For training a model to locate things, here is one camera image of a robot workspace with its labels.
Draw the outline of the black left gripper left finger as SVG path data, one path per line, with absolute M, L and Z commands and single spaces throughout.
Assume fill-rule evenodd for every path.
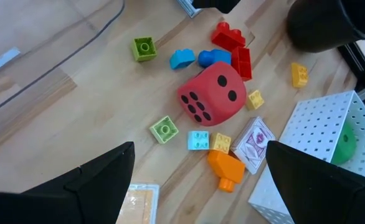
M 115 224 L 134 163 L 128 141 L 24 192 L 0 192 L 0 224 Z

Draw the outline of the dark blue rounded brick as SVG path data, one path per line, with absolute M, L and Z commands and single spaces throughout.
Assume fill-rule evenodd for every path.
M 216 62 L 225 62 L 230 65 L 231 53 L 224 50 L 213 49 L 211 51 L 203 50 L 198 55 L 198 64 L 202 68 L 207 68 Z

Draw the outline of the red foam die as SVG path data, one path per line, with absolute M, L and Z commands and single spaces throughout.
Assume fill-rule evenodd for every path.
M 246 88 L 231 65 L 216 62 L 181 85 L 177 96 L 193 121 L 202 126 L 215 126 L 244 106 Z

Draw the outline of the lime green square brick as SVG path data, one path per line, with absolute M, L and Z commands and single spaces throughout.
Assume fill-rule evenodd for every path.
M 157 56 L 157 51 L 152 37 L 134 38 L 131 43 L 134 59 L 137 62 L 152 60 Z

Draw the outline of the pale teal square brick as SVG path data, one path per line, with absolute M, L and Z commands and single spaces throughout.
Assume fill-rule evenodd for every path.
M 209 150 L 209 132 L 189 131 L 187 137 L 187 148 L 192 151 Z

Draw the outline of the orange brick with peg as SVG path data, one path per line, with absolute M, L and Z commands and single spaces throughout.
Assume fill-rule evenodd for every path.
M 234 191 L 235 184 L 240 184 L 245 172 L 245 164 L 221 151 L 210 150 L 207 161 L 220 178 L 218 188 L 228 193 Z

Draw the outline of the green foam die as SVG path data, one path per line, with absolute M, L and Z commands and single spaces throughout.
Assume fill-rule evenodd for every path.
M 354 131 L 351 125 L 345 121 L 331 163 L 338 166 L 348 162 L 354 156 L 356 147 Z

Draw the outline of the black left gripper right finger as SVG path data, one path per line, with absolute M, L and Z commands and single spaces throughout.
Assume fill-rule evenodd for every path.
M 365 177 L 269 141 L 272 179 L 295 224 L 365 224 Z

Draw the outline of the black bucket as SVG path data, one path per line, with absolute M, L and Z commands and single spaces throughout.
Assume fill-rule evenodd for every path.
M 310 53 L 365 40 L 365 0 L 296 0 L 287 34 L 298 50 Z

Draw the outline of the small yellow square brick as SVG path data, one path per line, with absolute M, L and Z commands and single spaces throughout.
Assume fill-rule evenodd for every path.
M 231 137 L 223 135 L 221 133 L 212 133 L 209 149 L 229 153 L 231 144 Z
M 264 100 L 259 90 L 255 90 L 248 94 L 246 106 L 249 110 L 256 110 L 264 104 Z

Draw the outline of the sky blue brick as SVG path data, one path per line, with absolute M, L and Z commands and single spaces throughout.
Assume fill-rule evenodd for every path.
M 191 49 L 176 50 L 169 60 L 173 70 L 185 68 L 195 61 L 194 52 Z

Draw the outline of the red rectangular brick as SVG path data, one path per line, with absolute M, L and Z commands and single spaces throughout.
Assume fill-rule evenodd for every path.
M 232 51 L 231 65 L 244 82 L 252 79 L 252 65 L 249 49 L 245 47 L 236 47 Z

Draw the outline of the yellow rectangular brick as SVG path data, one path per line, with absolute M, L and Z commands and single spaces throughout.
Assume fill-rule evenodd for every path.
M 302 88 L 308 83 L 308 70 L 299 63 L 292 63 L 292 85 L 295 88 Z

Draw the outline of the red stepped brick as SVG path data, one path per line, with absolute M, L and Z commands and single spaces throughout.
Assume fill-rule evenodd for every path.
M 211 34 L 211 42 L 232 52 L 237 47 L 245 47 L 245 37 L 239 29 L 230 29 L 227 22 L 219 22 Z

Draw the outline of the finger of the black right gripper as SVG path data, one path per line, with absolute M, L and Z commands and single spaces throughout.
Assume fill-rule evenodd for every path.
M 241 0 L 192 0 L 196 9 L 216 8 L 223 14 L 228 14 Z

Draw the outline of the pale green square brick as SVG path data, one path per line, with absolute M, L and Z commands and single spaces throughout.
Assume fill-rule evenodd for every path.
M 149 130 L 160 144 L 167 143 L 179 132 L 169 116 L 165 116 L 154 123 L 149 127 Z

